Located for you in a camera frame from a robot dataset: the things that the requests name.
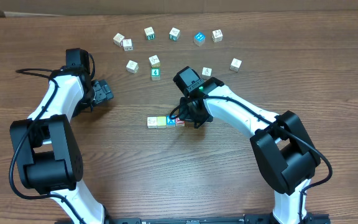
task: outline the wood grain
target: wood grain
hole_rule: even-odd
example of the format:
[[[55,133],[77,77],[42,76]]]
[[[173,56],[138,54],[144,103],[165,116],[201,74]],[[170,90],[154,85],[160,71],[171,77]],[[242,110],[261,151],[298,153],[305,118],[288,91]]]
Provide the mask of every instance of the wood grain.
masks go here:
[[[156,39],[146,41],[152,26]],[[178,42],[169,30],[181,30]],[[224,38],[202,47],[222,29]],[[132,38],[124,52],[112,38]],[[306,207],[333,223],[358,223],[358,11],[270,12],[153,16],[0,19],[0,223],[53,223],[67,218],[51,200],[25,201],[9,188],[10,124],[40,103],[47,82],[14,73],[56,69],[65,50],[81,47],[96,62],[115,98],[71,122],[87,183],[114,217],[216,217],[268,213],[273,192],[256,165],[249,141],[222,121],[175,129],[147,129],[146,117],[168,114],[181,97],[173,76],[189,65],[213,69],[235,93],[269,111],[292,110],[326,155],[334,176],[310,191]],[[150,79],[157,54],[162,80]],[[229,70],[242,60],[239,73]],[[139,71],[126,71],[128,60]],[[314,180],[327,173],[319,166]]]

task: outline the small block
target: small block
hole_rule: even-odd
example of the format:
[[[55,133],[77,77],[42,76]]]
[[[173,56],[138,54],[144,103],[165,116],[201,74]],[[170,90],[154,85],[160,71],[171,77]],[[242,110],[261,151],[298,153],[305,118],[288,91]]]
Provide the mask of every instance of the small block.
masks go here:
[[[240,66],[241,66],[241,61],[234,58],[233,61],[231,62],[230,70],[238,72],[240,69]]]
[[[120,33],[117,33],[114,38],[113,38],[113,41],[116,45],[118,45],[119,47],[122,47],[122,41],[125,39],[125,37],[120,34]]]
[[[134,50],[134,46],[132,45],[132,39],[124,39],[122,41],[122,46],[125,51]]]
[[[205,35],[202,33],[198,33],[194,36],[194,43],[198,45],[199,47],[202,46],[203,43],[205,43]]]
[[[148,27],[144,29],[144,32],[146,33],[147,40],[152,40],[155,38],[153,27]]]
[[[161,73],[159,68],[152,68],[152,80],[160,80],[161,79]]]
[[[175,120],[170,119],[169,115],[167,116],[167,128],[174,128],[176,126]]]
[[[212,40],[216,43],[223,40],[223,34],[221,30],[212,31]]]
[[[152,68],[158,68],[161,65],[160,60],[156,55],[149,57],[149,61]]]
[[[157,128],[167,128],[167,117],[165,116],[157,117]]]
[[[176,127],[184,127],[185,126],[185,121],[182,121],[181,119],[176,118],[175,119],[175,124],[176,124]]]
[[[147,117],[147,127],[157,128],[157,117]]]
[[[129,60],[129,62],[127,64],[127,71],[135,74],[138,69],[139,69],[138,64],[134,61]]]
[[[202,75],[204,75],[206,78],[210,78],[212,74],[212,69],[211,68],[203,68],[203,72]]]
[[[173,27],[171,32],[169,32],[169,39],[178,41],[179,36],[180,36],[180,30]]]

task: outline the light blue cube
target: light blue cube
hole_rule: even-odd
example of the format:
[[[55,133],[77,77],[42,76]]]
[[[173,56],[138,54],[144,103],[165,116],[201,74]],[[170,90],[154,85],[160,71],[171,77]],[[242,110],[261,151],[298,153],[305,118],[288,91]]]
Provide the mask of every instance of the light blue cube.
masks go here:
[[[199,32],[194,36],[194,43],[199,47],[201,47],[204,42],[205,42],[205,35],[203,33]]]
[[[174,128],[175,125],[175,120],[174,119],[169,119],[169,115],[167,116],[167,128]]]

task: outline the table surface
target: table surface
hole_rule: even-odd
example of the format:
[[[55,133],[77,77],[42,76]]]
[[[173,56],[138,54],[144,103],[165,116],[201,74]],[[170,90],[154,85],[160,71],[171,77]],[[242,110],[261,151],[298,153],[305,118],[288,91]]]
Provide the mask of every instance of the table surface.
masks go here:
[[[156,39],[147,41],[152,26]],[[178,42],[168,38],[181,30]],[[213,43],[211,32],[224,38]],[[114,45],[117,32],[133,52]],[[193,43],[206,34],[202,47]],[[334,223],[358,223],[358,11],[263,12],[148,16],[0,19],[0,223],[53,223],[67,218],[52,200],[26,201],[12,193],[9,126],[26,119],[44,96],[43,78],[19,68],[58,69],[65,50],[93,54],[96,78],[114,99],[71,126],[83,155],[85,180],[114,217],[173,218],[269,213],[273,190],[262,178],[249,140],[216,119],[191,126],[147,129],[146,117],[166,115],[181,92],[172,82],[185,66],[213,69],[236,94],[269,111],[298,114],[331,161],[333,178],[309,191],[306,208]],[[148,58],[158,55],[162,79],[150,79]],[[238,73],[233,58],[242,60]],[[128,60],[139,71],[126,71]],[[44,146],[37,151],[51,150]],[[327,168],[316,170],[314,181]],[[27,194],[15,172],[19,189]]]

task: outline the yellow cube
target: yellow cube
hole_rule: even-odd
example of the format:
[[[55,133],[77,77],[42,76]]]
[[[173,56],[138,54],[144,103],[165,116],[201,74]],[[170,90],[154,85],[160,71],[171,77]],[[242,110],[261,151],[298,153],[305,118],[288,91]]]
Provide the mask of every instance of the yellow cube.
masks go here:
[[[157,128],[167,128],[167,117],[165,116],[157,117]]]

